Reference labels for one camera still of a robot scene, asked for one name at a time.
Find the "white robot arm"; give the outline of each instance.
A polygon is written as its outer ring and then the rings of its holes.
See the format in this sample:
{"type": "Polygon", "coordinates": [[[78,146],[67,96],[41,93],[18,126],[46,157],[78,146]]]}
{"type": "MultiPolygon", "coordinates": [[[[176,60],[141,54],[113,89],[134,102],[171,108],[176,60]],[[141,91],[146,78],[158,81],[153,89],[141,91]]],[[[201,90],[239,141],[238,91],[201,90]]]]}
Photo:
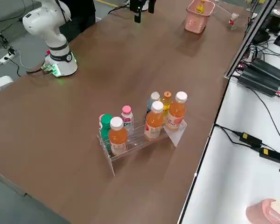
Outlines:
{"type": "Polygon", "coordinates": [[[42,6],[26,14],[23,25],[30,34],[40,36],[46,42],[50,54],[46,57],[45,64],[57,70],[52,74],[56,77],[72,75],[77,70],[77,63],[65,36],[59,30],[65,24],[64,19],[70,19],[70,10],[59,0],[37,1],[42,6]]]}

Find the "brown table surface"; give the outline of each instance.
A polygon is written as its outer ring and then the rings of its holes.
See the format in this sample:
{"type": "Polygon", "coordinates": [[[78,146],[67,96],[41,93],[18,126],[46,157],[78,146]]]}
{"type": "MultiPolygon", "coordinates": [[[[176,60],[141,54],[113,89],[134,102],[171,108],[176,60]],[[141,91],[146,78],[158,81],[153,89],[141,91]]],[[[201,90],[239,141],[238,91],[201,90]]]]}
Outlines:
{"type": "Polygon", "coordinates": [[[75,75],[26,75],[2,91],[0,173],[74,224],[176,223],[245,31],[220,10],[203,34],[185,31],[188,4],[159,0],[141,24],[115,12],[71,43],[75,75]],[[113,177],[98,117],[130,105],[141,119],[153,91],[187,92],[184,136],[115,161],[113,177]]]}

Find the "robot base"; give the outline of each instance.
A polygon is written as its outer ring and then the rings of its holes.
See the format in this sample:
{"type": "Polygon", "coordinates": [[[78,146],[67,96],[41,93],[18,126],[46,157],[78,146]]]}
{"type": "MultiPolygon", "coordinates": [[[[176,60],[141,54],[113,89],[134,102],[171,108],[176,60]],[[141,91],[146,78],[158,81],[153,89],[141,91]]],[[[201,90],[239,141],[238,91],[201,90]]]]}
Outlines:
{"type": "Polygon", "coordinates": [[[45,64],[51,64],[52,65],[52,74],[55,77],[60,77],[60,76],[70,76],[74,74],[77,69],[77,62],[76,59],[74,58],[73,54],[71,54],[72,60],[70,62],[66,61],[56,61],[50,57],[50,55],[46,56],[45,59],[45,64]]]}

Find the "power strip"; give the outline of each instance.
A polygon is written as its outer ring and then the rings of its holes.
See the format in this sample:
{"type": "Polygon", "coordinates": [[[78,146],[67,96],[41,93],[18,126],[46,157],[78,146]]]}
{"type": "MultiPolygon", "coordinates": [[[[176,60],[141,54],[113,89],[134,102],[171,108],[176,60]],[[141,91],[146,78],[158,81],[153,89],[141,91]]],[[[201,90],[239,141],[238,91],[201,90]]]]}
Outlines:
{"type": "Polygon", "coordinates": [[[0,59],[0,63],[1,64],[6,64],[7,62],[9,62],[9,59],[12,59],[15,55],[13,54],[6,54],[5,56],[3,56],[3,58],[0,59]]]}

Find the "pink basket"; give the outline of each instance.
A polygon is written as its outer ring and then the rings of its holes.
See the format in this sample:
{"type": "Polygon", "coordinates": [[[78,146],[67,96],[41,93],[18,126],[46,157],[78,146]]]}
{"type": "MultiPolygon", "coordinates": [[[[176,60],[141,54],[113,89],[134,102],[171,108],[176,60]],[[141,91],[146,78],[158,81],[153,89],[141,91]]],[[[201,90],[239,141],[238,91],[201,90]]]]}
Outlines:
{"type": "Polygon", "coordinates": [[[188,16],[186,19],[185,29],[196,34],[199,34],[203,31],[207,20],[215,8],[215,4],[213,2],[206,0],[204,3],[203,14],[197,13],[196,9],[200,3],[200,0],[193,0],[187,8],[188,16]]]}

